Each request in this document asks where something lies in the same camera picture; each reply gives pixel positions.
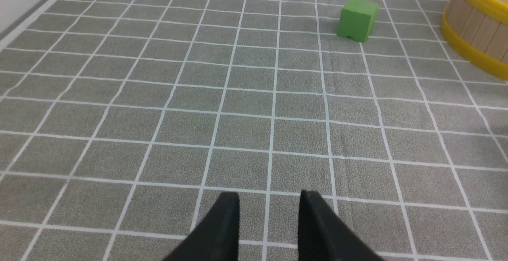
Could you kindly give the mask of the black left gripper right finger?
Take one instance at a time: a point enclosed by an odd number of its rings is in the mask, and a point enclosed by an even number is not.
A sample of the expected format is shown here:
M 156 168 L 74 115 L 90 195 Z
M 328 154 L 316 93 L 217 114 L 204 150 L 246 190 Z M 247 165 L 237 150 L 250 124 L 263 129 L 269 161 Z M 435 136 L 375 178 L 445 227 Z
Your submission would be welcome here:
M 300 261 L 381 261 L 343 223 L 317 191 L 303 190 L 298 210 Z

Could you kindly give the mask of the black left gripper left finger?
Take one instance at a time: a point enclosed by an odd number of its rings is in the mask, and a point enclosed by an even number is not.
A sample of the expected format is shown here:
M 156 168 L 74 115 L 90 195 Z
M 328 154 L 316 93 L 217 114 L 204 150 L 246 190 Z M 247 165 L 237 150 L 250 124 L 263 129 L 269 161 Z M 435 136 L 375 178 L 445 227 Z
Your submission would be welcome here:
M 164 261 L 237 261 L 240 199 L 223 192 L 194 230 Z

